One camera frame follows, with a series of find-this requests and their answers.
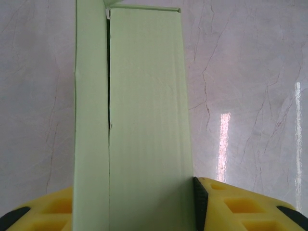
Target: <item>black rubber edge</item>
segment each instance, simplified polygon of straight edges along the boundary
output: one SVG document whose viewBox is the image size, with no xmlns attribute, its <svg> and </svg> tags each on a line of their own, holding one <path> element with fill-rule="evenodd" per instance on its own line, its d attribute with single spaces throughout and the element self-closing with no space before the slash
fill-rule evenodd
<svg viewBox="0 0 308 231">
<path fill-rule="evenodd" d="M 5 214 L 0 218 L 0 231 L 6 231 L 29 210 L 30 207 L 22 207 Z"/>
<path fill-rule="evenodd" d="M 305 231 L 308 231 L 308 218 L 305 217 L 303 214 L 284 206 L 277 206 L 277 208 Z"/>
<path fill-rule="evenodd" d="M 197 177 L 193 178 L 194 207 L 197 231 L 204 231 L 208 192 Z"/>
</svg>

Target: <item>pale green cardboard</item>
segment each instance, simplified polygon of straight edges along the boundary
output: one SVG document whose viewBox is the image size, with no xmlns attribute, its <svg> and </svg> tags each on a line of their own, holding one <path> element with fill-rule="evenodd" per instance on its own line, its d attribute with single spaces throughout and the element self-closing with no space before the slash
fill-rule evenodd
<svg viewBox="0 0 308 231">
<path fill-rule="evenodd" d="M 106 7 L 109 7 L 109 6 L 115 4 L 115 3 L 119 2 L 119 1 L 122 1 L 122 0 L 104 0 L 104 3 L 105 3 Z"/>
<path fill-rule="evenodd" d="M 111 6 L 108 108 L 105 5 L 77 0 L 74 231 L 195 231 L 179 12 Z"/>
<path fill-rule="evenodd" d="M 194 231 L 180 13 L 111 8 L 110 230 Z"/>
<path fill-rule="evenodd" d="M 109 230 L 106 13 L 77 0 L 74 231 Z"/>
</svg>

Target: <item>box flap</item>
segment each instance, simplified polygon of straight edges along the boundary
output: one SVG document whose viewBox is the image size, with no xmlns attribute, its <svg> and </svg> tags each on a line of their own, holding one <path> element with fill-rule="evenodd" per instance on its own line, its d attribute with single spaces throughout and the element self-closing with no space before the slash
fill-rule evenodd
<svg viewBox="0 0 308 231">
<path fill-rule="evenodd" d="M 176 7 L 161 7 L 161 6 L 142 6 L 142 5 L 127 5 L 127 4 L 115 4 L 110 6 L 111 9 L 136 9 L 136 10 L 153 10 L 153 11 L 170 11 L 181 12 L 180 8 Z"/>
<path fill-rule="evenodd" d="M 111 8 L 110 228 L 195 230 L 181 18 Z"/>
<path fill-rule="evenodd" d="M 109 153 L 106 13 L 77 0 L 73 229 L 108 230 Z"/>
<path fill-rule="evenodd" d="M 122 0 L 104 0 L 104 3 L 105 3 L 105 6 L 108 7 L 108 6 L 111 6 L 112 4 L 115 4 L 119 1 L 122 1 Z"/>
</svg>

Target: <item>white marble surface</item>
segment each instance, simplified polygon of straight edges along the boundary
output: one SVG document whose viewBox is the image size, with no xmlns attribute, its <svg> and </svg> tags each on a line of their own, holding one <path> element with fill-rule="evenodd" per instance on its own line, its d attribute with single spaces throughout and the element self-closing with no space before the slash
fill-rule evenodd
<svg viewBox="0 0 308 231">
<path fill-rule="evenodd" d="M 195 175 L 307 216 L 308 2 L 125 2 L 182 8 Z M 74 7 L 0 2 L 0 215 L 72 183 Z"/>
</svg>

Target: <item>corrugated cardboard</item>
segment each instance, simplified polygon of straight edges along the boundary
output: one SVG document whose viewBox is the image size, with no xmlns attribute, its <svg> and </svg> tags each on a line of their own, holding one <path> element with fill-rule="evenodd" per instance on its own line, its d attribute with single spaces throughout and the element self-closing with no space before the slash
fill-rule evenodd
<svg viewBox="0 0 308 231">
<path fill-rule="evenodd" d="M 105 3 L 106 7 L 109 7 L 109 6 L 115 4 L 115 3 L 119 2 L 119 1 L 122 1 L 122 0 L 104 0 L 104 3 Z"/>
<path fill-rule="evenodd" d="M 118 9 L 135 9 L 135 10 L 152 10 L 152 11 L 168 11 L 168 12 L 181 12 L 180 8 L 177 7 L 162 7 L 162 6 L 142 6 L 142 5 L 126 5 L 126 4 L 117 4 L 111 5 L 109 8 L 118 8 Z"/>
<path fill-rule="evenodd" d="M 77 0 L 73 229 L 109 229 L 108 82 L 105 5 Z"/>
<path fill-rule="evenodd" d="M 110 230 L 194 231 L 180 13 L 111 8 Z"/>
</svg>

